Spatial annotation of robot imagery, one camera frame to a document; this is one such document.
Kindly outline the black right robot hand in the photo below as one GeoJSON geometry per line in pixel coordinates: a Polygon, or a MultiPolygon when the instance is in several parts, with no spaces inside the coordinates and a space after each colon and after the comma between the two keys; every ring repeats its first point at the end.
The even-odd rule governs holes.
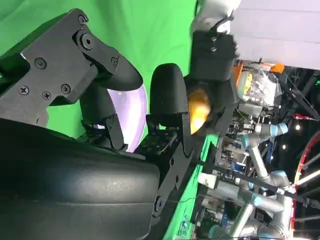
{"type": "Polygon", "coordinates": [[[0,237],[142,240],[179,189],[194,149],[185,80],[159,65],[148,134],[127,151],[109,90],[138,70],[74,8],[0,58],[0,237]]]}

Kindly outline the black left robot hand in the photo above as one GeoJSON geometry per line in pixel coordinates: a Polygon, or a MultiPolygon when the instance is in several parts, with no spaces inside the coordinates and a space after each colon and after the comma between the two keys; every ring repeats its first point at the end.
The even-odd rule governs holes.
{"type": "Polygon", "coordinates": [[[206,81],[184,77],[193,136],[224,136],[239,103],[233,79],[206,81]]]}

